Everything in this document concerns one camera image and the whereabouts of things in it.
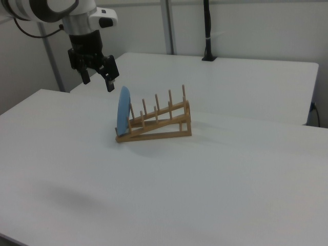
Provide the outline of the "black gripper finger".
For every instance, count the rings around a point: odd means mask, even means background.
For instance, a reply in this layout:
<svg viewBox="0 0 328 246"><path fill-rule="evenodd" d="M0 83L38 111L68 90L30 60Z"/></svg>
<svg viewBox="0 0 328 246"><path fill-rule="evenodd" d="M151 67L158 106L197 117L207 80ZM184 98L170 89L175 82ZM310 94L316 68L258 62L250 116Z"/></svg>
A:
<svg viewBox="0 0 328 246"><path fill-rule="evenodd" d="M107 91L112 92L115 89L114 81L119 77L115 58L113 55L102 56L98 58L97 62L96 72L105 80Z"/></svg>
<svg viewBox="0 0 328 246"><path fill-rule="evenodd" d="M78 54L74 51L73 48L68 50L68 56L73 70L77 70L81 75L83 84L87 85L90 82L90 76L87 70L87 65L84 60L84 57L81 54Z"/></svg>

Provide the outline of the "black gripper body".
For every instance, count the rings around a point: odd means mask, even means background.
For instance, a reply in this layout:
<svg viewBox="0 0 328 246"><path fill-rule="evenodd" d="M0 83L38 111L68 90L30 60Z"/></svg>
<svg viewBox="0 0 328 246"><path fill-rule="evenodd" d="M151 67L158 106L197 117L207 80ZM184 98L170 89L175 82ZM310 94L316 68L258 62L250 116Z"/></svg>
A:
<svg viewBox="0 0 328 246"><path fill-rule="evenodd" d="M68 54L72 69L97 70L103 66L103 44L99 30L85 35L69 35L69 38L72 48Z"/></svg>

